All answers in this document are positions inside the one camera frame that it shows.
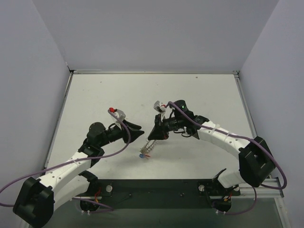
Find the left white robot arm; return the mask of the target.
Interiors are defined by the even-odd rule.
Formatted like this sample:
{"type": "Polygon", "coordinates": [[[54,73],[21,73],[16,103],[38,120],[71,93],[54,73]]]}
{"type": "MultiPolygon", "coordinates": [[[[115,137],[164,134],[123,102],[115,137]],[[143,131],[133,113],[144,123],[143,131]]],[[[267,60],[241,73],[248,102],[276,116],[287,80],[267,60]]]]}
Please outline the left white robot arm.
{"type": "Polygon", "coordinates": [[[72,181],[79,181],[81,173],[93,167],[104,155],[103,146],[123,139],[125,144],[134,142],[144,134],[141,126],[124,120],[106,128],[102,123],[90,125],[86,139],[77,152],[66,162],[37,179],[26,179],[13,206],[13,212],[34,228],[47,224],[57,207],[85,193],[93,195],[97,183],[91,179],[82,181],[81,186],[70,185],[66,194],[59,192],[72,181]]]}

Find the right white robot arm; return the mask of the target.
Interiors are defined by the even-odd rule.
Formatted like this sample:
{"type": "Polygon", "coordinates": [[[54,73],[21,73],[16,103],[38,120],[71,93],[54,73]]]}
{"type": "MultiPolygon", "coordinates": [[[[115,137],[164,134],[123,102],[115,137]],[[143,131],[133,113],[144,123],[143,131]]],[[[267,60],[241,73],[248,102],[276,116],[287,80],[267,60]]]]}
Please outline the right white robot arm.
{"type": "Polygon", "coordinates": [[[215,176],[225,189],[241,183],[259,187],[276,167],[263,138],[251,139],[233,134],[208,118],[195,115],[184,100],[168,104],[156,101],[153,108],[158,114],[148,136],[149,141],[167,140],[169,133],[173,132],[212,143],[238,160],[238,168],[224,168],[215,176]]]}

